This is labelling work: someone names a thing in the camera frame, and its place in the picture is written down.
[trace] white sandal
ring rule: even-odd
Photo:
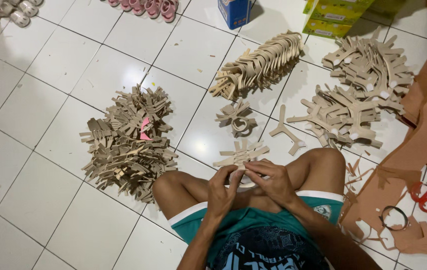
[[[20,4],[20,2],[22,2],[22,0],[8,0],[8,2],[12,4],[12,6],[17,6]]]
[[[38,13],[38,8],[27,0],[19,3],[18,7],[29,17],[34,17]]]
[[[39,6],[44,0],[28,0],[30,3]]]
[[[12,13],[12,11],[13,11],[13,5],[11,5],[10,3],[3,2],[0,5],[0,16],[8,17]]]
[[[22,11],[14,11],[10,15],[10,19],[15,23],[18,27],[24,28],[30,23],[30,18],[27,17]]]

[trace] brown foam sheet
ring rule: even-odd
[[[427,164],[427,62],[415,78],[409,95],[411,98],[404,98],[402,103],[408,112],[407,120],[416,125],[415,130],[380,163],[356,200],[346,200],[343,206],[340,224],[360,239],[364,235],[356,221],[365,221],[380,234],[384,227],[377,209],[395,206],[405,186],[420,181],[420,170]],[[413,217],[409,221],[405,230],[392,231],[395,246],[403,253],[427,254],[427,224],[417,223]]]

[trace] tissue box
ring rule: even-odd
[[[218,0],[218,9],[232,30],[250,22],[251,8],[252,0]]]
[[[374,0],[314,0],[310,3],[308,15],[309,19],[351,26],[373,2]]]
[[[343,37],[352,28],[351,25],[339,24],[329,21],[307,19],[303,33],[323,38],[335,39]]]
[[[315,0],[308,0],[305,4],[305,9],[303,14],[309,14],[310,10],[313,7],[313,3],[315,2]]]

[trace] pink foam piece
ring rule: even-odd
[[[142,126],[140,129],[144,129],[144,127],[150,123],[150,119],[148,117],[145,117],[145,119],[142,122]],[[153,139],[149,138],[145,132],[140,133],[140,140],[147,140],[147,141],[153,141]]]

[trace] hand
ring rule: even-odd
[[[245,163],[245,175],[250,177],[252,182],[256,183],[267,193],[274,202],[287,208],[292,202],[297,202],[300,198],[295,193],[289,173],[285,166],[272,163],[267,159]],[[260,177],[258,174],[270,176],[268,179]]]
[[[222,220],[232,208],[237,188],[244,175],[243,170],[237,170],[237,165],[229,165],[220,168],[217,173],[209,181],[209,198],[207,205],[207,213],[205,216]],[[224,186],[229,174],[233,173],[230,187],[227,189]]]

